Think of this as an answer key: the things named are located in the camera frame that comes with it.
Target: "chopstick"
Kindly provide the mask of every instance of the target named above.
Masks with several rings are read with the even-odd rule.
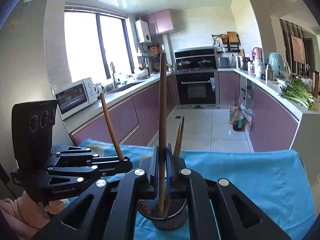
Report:
[[[113,127],[112,127],[112,124],[111,124],[111,121],[110,121],[109,111],[108,111],[106,102],[104,100],[104,94],[100,93],[100,97],[101,97],[101,103],[102,103],[104,117],[105,117],[106,122],[107,122],[108,130],[109,130],[109,133],[110,133],[110,136],[111,136],[111,140],[112,140],[113,146],[114,146],[114,148],[116,150],[116,153],[117,153],[117,156],[118,156],[119,160],[123,161],[124,157],[122,155],[119,143],[118,143],[118,141],[116,139],[115,131],[113,130]]]
[[[166,108],[167,108],[167,62],[166,54],[160,55],[160,104],[159,104],[159,216],[163,216],[164,172],[166,158]]]
[[[176,157],[180,157],[183,129],[184,129],[184,117],[182,117],[182,122],[179,123],[179,128],[178,128],[178,133],[177,133],[177,138],[176,138],[176,144],[175,144],[175,147],[174,147],[173,156],[176,156]],[[171,198],[168,195],[168,186],[165,189],[164,201],[165,202],[164,202],[163,217],[166,218],[167,215],[168,215],[170,202],[171,202]]]

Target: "microwave door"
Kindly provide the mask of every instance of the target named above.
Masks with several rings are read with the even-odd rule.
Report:
[[[87,95],[82,84],[56,94],[61,114],[87,102]]]

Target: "purple cabinet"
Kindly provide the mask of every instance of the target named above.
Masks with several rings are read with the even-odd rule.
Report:
[[[173,31],[173,24],[171,20],[171,15],[169,9],[156,12],[155,18],[158,28],[158,33],[165,33],[169,31]]]
[[[138,125],[131,98],[112,108],[109,116],[118,142]],[[78,145],[86,139],[112,143],[104,115],[73,135],[73,138]]]
[[[158,34],[158,28],[154,13],[141,17],[141,20],[148,23],[150,35]]]
[[[253,116],[249,133],[252,147],[255,152],[260,150],[264,130],[267,124],[269,105],[270,96],[261,88],[255,86]]]
[[[280,104],[270,99],[267,125],[259,152],[288,150],[298,124]]]
[[[121,143],[122,145],[139,145],[146,146],[143,139],[143,134],[140,126],[138,126],[132,133]]]
[[[220,104],[239,103],[240,78],[235,72],[219,72]]]
[[[172,75],[167,77],[167,116],[176,107]]]
[[[145,145],[159,129],[159,84],[157,82],[132,97]]]

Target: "window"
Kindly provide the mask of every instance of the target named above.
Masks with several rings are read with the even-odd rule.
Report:
[[[64,29],[72,82],[91,77],[93,83],[111,83],[111,62],[117,73],[132,73],[132,55],[124,19],[66,11]]]

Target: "white microwave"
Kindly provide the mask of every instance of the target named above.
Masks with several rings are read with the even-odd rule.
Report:
[[[62,120],[98,100],[91,78],[58,88],[53,91],[53,95],[58,100],[58,111]]]

